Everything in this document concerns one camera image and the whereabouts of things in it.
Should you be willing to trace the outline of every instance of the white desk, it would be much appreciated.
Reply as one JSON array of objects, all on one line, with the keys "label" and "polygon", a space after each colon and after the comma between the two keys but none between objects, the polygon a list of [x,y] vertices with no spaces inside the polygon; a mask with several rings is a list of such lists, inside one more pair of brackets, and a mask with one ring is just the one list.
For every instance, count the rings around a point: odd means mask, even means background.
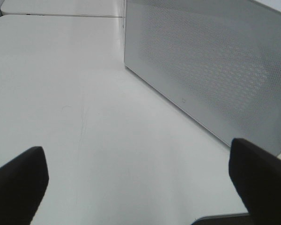
[{"label": "white desk", "polygon": [[124,0],[5,0],[3,15],[124,16]]},{"label": "white desk", "polygon": [[0,166],[43,146],[33,225],[189,225],[245,212],[228,148],[123,64],[121,20],[0,18]]}]

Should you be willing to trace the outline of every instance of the white table surface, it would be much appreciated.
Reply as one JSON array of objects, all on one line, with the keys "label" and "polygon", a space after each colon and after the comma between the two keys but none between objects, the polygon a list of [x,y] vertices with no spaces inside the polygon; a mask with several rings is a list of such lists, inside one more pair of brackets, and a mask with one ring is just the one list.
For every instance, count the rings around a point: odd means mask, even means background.
[{"label": "white table surface", "polygon": [[43,146],[33,225],[189,225],[245,212],[229,149],[123,64],[122,20],[0,18],[0,166]]},{"label": "white table surface", "polygon": [[5,0],[3,15],[124,16],[124,0]]}]

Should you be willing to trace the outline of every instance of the white speaker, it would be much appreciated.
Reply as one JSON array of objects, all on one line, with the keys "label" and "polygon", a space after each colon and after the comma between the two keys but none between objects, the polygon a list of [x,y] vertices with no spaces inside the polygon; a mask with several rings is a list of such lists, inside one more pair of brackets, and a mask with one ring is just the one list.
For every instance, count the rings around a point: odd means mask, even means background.
[{"label": "white speaker", "polygon": [[262,1],[127,0],[125,65],[227,145],[278,155],[281,10]]}]

